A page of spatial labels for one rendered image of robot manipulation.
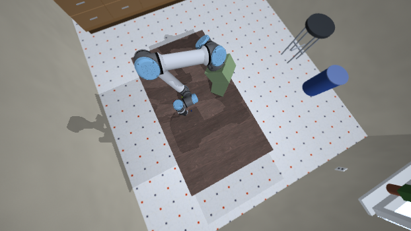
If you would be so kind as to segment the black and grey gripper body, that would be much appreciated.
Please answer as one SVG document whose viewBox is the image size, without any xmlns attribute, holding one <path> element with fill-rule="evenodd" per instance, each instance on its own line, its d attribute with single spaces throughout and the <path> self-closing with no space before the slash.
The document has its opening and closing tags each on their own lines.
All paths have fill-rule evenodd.
<svg viewBox="0 0 411 231">
<path fill-rule="evenodd" d="M 183 112 L 178 112 L 178 114 L 180 114 L 180 115 L 182 115 L 182 116 L 186 116 L 186 114 L 187 114 L 186 108 L 184 109 Z"/>
</svg>

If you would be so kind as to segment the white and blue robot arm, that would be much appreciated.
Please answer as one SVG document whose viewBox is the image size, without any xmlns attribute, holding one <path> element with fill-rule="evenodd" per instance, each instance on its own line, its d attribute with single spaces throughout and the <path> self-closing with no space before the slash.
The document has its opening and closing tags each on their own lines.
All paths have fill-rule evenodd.
<svg viewBox="0 0 411 231">
<path fill-rule="evenodd" d="M 140 49 L 134 54 L 134 67 L 141 78 L 154 80 L 159 77 L 179 92 L 183 99 L 175 100 L 173 107 L 177 112 L 183 112 L 185 108 L 198 102 L 198 97 L 168 70 L 204 64 L 210 71 L 217 71 L 224 65 L 226 55 L 225 48 L 205 35 L 197 41 L 195 50 L 161 55 Z"/>
</svg>

